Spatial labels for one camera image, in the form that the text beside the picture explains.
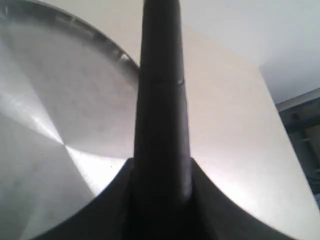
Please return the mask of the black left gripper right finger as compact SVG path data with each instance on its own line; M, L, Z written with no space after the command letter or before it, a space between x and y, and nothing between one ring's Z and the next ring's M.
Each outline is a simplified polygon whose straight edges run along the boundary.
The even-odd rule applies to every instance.
M192 161L193 202L201 240L290 240L240 208Z

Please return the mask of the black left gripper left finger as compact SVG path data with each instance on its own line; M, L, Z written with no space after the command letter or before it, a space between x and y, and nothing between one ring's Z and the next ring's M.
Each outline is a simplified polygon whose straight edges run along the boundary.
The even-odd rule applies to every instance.
M125 161L111 183L73 216L35 240L125 240L128 235L130 175L133 159Z

